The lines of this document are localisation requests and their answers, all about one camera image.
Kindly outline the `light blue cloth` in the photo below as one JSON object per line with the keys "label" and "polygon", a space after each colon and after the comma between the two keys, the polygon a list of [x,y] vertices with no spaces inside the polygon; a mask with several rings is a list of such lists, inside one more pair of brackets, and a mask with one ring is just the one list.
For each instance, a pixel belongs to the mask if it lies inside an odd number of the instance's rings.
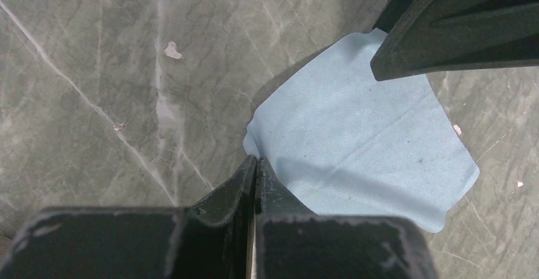
{"label": "light blue cloth", "polygon": [[425,75],[377,81],[370,61],[386,34],[349,34],[255,111],[245,152],[321,215],[385,215],[441,231],[479,168]]}

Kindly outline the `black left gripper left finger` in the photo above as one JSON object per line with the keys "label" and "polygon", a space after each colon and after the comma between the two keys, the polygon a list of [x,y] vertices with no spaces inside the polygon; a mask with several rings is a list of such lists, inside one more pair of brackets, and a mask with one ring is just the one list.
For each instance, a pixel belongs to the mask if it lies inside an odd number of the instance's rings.
{"label": "black left gripper left finger", "polygon": [[26,222],[2,278],[246,278],[257,159],[188,207],[55,207]]}

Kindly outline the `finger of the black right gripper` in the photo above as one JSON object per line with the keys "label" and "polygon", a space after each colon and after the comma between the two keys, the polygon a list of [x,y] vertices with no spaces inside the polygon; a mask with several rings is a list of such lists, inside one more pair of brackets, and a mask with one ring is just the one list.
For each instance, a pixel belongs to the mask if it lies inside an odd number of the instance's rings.
{"label": "finger of the black right gripper", "polygon": [[378,81],[538,64],[538,0],[388,0],[374,26]]}

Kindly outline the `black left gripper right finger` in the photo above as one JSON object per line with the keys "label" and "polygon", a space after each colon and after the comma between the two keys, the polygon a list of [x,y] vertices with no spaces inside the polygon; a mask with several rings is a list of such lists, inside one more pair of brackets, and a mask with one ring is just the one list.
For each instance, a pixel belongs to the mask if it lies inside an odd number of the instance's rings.
{"label": "black left gripper right finger", "polygon": [[437,278],[418,227],[401,217],[317,215],[276,177],[256,173],[258,278]]}

